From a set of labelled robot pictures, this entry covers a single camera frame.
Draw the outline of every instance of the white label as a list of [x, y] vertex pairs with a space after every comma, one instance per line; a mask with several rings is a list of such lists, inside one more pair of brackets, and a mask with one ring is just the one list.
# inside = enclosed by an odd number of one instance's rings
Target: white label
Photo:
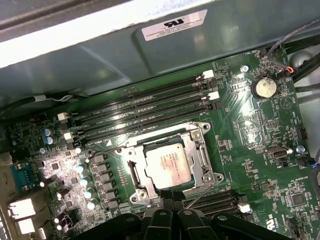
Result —
[[147, 26], [142, 29], [142, 34], [146, 41], [150, 41], [169, 34], [174, 34], [186, 29], [200, 26], [204, 23], [207, 11], [208, 10], [205, 9], [152, 26]]

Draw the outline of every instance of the green circuit board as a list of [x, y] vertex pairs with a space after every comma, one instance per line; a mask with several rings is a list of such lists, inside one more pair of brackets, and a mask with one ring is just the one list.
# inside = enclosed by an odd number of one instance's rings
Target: green circuit board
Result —
[[[287, 62], [283, 48], [277, 49], [274, 57]], [[209, 70], [213, 77], [194, 77]], [[294, 84], [290, 77], [277, 78], [280, 71], [258, 49], [28, 116], [8, 126], [19, 138], [13, 158], [32, 167], [35, 181], [55, 176], [56, 181], [48, 187], [52, 219], [63, 210], [77, 209], [79, 222], [72, 231], [79, 234], [121, 213], [143, 213], [148, 208], [130, 203], [135, 192], [131, 171], [127, 160], [114, 149], [143, 133], [186, 122], [208, 123], [211, 128], [204, 139], [212, 169], [224, 176], [208, 194], [229, 190], [244, 194], [252, 208], [248, 221], [294, 239], [315, 240], [320, 216], [315, 211], [319, 201], [309, 181], [312, 168], [297, 164], [297, 160], [310, 157], [307, 141], [301, 138], [304, 128]], [[253, 83], [261, 76], [276, 82], [276, 93], [270, 98], [252, 93]], [[218, 97], [205, 98], [216, 92]], [[60, 113], [69, 114], [70, 125], [58, 119]], [[54, 132], [53, 144], [46, 143], [44, 129]], [[64, 134], [69, 132], [75, 133], [81, 152], [68, 149]], [[274, 158], [267, 151], [277, 146], [293, 151]], [[297, 146], [304, 146], [305, 151], [297, 153]], [[81, 174], [75, 171], [92, 154], [109, 150], [113, 151], [106, 154], [106, 161], [116, 189], [112, 203], [99, 191], [96, 165], [88, 164]], [[80, 185], [84, 176], [93, 180], [87, 187], [98, 189], [93, 195], [98, 199], [95, 209], [87, 208], [85, 188]], [[57, 200], [56, 193], [63, 188], [70, 192]], [[195, 191], [186, 198], [199, 194]], [[292, 236], [288, 219], [296, 222], [300, 236]], [[56, 232], [58, 239], [63, 235], [63, 231]]]

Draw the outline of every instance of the red wire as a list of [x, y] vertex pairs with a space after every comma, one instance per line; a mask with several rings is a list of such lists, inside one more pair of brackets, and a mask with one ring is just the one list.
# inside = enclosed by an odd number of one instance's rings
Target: red wire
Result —
[[291, 74], [293, 74], [293, 73], [295, 72], [295, 70], [294, 70], [292, 67], [290, 67], [290, 66], [287, 66], [287, 67], [286, 67], [286, 70], [287, 70], [289, 73], [291, 73]]

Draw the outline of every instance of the black cable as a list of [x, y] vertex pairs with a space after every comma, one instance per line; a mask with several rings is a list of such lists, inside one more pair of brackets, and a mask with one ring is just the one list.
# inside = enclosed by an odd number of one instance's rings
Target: black cable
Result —
[[310, 174], [311, 185], [318, 199], [320, 199], [320, 186], [318, 182], [319, 173], [320, 173], [320, 165], [313, 168]]
[[19, 108], [23, 105], [34, 103], [35, 101], [36, 101], [35, 97], [30, 96], [30, 97], [23, 98], [18, 101], [12, 102], [12, 103], [0, 108], [0, 116], [2, 116], [3, 114], [5, 114], [7, 112], [12, 111], [13, 109]]
[[287, 55], [293, 54], [300, 50], [316, 46], [320, 44], [320, 35], [310, 36], [296, 41], [291, 41], [284, 44]]
[[286, 36], [282, 37], [280, 40], [278, 40], [269, 50], [268, 54], [267, 54], [267, 57], [269, 59], [270, 62], [274, 63], [275, 65], [278, 65], [284, 69], [287, 69], [287, 66], [286, 64], [282, 63], [282, 62], [279, 62], [277, 61], [273, 56], [272, 56], [272, 53], [274, 52], [274, 50], [280, 46], [280, 44], [284, 43], [286, 40], [288, 40], [289, 38], [293, 37], [294, 35], [300, 33], [301, 31], [305, 30], [306, 28], [318, 23], [320, 21], [320, 18], [317, 18], [315, 20], [312, 20], [311, 22], [309, 23], [306, 23], [305, 25], [297, 28], [296, 30], [290, 32], [289, 34], [287, 34]]
[[313, 58], [309, 59], [299, 67], [300, 70], [292, 76], [293, 82], [296, 83], [300, 81], [301, 79], [308, 76], [310, 73], [312, 73], [319, 67], [320, 67], [320, 53], [318, 53]]
[[303, 92], [311, 92], [315, 90], [320, 90], [320, 83], [309, 85], [309, 86], [296, 86], [295, 92], [296, 93], [303, 93]]

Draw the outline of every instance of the cable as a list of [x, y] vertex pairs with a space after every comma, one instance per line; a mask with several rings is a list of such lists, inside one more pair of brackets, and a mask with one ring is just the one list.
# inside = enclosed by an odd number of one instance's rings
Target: cable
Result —
[[300, 50], [316, 46], [320, 44], [320, 35], [310, 36], [307, 38], [303, 38], [300, 40], [295, 40], [291, 42], [287, 42], [284, 44], [284, 48], [287, 55], [293, 54]]
[[308, 76], [314, 70], [320, 67], [320, 53], [315, 55], [313, 58], [306, 61], [299, 67], [299, 71], [292, 76], [293, 82], [296, 83], [303, 79], [304, 77]]
[[311, 164], [310, 166], [311, 166], [311, 167], [316, 167], [316, 166], [318, 166], [318, 164], [319, 164], [319, 163], [316, 162], [316, 163], [314, 163], [314, 164]]
[[309, 86], [296, 86], [294, 89], [296, 93], [304, 93], [304, 92], [320, 90], [320, 83], [309, 85]]
[[310, 181], [316, 196], [318, 197], [318, 199], [320, 199], [320, 186], [318, 182], [318, 173], [320, 173], [320, 165], [312, 169], [310, 174]]
[[2, 116], [3, 114], [5, 114], [7, 112], [12, 111], [13, 109], [19, 108], [23, 105], [34, 103], [35, 101], [36, 101], [35, 97], [31, 96], [31, 97], [27, 97], [27, 98], [12, 102], [12, 103], [0, 108], [0, 116]]
[[287, 34], [286, 36], [282, 37], [280, 40], [278, 40], [269, 50], [268, 54], [267, 54], [267, 58], [269, 59], [270, 62], [286, 69], [288, 72], [290, 72], [290, 69], [288, 69], [288, 67], [286, 64], [277, 61], [273, 56], [272, 53], [274, 52], [274, 50], [280, 46], [280, 44], [284, 43], [286, 40], [288, 40], [289, 38], [293, 37], [294, 35], [300, 33], [301, 31], [305, 30], [306, 28], [318, 23], [320, 21], [320, 18], [317, 18], [315, 20], [312, 20], [311, 22], [306, 23], [305, 25], [297, 28], [296, 30], [290, 32], [289, 34]]
[[12, 103], [0, 108], [0, 117], [7, 112], [10, 112], [14, 109], [17, 109], [19, 107], [22, 107], [22, 106], [30, 104], [30, 103], [42, 102], [42, 101], [46, 101], [46, 100], [53, 100], [56, 102], [67, 102], [69, 99], [71, 99], [73, 97], [73, 95], [70, 95], [70, 94], [65, 95], [59, 99], [54, 98], [54, 95], [49, 95], [49, 96], [46, 96], [46, 95], [30, 96], [30, 97], [23, 98], [18, 101], [12, 102]]

